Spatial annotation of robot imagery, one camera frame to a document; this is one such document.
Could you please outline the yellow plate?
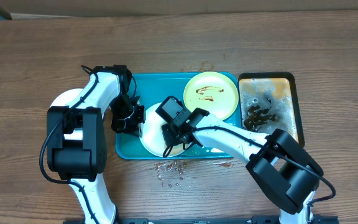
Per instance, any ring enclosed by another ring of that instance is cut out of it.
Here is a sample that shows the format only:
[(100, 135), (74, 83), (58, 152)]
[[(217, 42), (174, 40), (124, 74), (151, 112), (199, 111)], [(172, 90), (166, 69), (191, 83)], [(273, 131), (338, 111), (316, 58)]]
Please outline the yellow plate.
[(201, 108), (225, 120), (237, 109), (239, 94), (235, 83), (223, 73), (202, 72), (186, 84), (183, 100), (190, 111)]

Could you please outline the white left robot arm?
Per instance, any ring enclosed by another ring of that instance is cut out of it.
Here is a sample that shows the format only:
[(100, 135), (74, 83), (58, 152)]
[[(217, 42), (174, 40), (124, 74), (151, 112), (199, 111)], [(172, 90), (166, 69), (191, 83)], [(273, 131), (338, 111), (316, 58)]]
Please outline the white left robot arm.
[(48, 181), (73, 189), (85, 214), (83, 223), (120, 223), (103, 177), (108, 157), (104, 114), (112, 111), (115, 133), (140, 137), (145, 108), (138, 95), (127, 93), (136, 81), (126, 65), (82, 69), (88, 84), (62, 93), (47, 111), (40, 171)]

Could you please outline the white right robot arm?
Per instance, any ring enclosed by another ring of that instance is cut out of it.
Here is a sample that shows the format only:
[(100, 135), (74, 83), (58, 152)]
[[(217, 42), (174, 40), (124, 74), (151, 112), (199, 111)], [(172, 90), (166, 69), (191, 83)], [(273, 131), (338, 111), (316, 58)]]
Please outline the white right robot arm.
[(286, 131), (246, 131), (199, 108), (158, 107), (156, 112), (185, 144), (216, 148), (244, 162), (265, 196), (281, 209), (280, 223), (312, 221), (310, 203), (324, 172)]

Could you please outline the white plate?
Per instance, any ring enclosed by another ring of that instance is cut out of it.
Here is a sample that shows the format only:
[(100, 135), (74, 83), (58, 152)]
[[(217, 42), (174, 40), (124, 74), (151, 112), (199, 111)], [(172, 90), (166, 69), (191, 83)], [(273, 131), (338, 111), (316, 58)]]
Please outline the white plate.
[(156, 103), (146, 110), (145, 123), (141, 124), (142, 136), (140, 141), (151, 154), (163, 157), (163, 152), (167, 148), (167, 145), (163, 138), (162, 126), (167, 124), (167, 122), (155, 112), (160, 104), (161, 102)]
[(52, 106), (73, 106), (77, 101), (77, 96), (82, 92), (82, 88), (74, 88), (71, 90), (67, 90), (60, 95), (58, 95), (53, 102), (51, 103), (50, 107)]

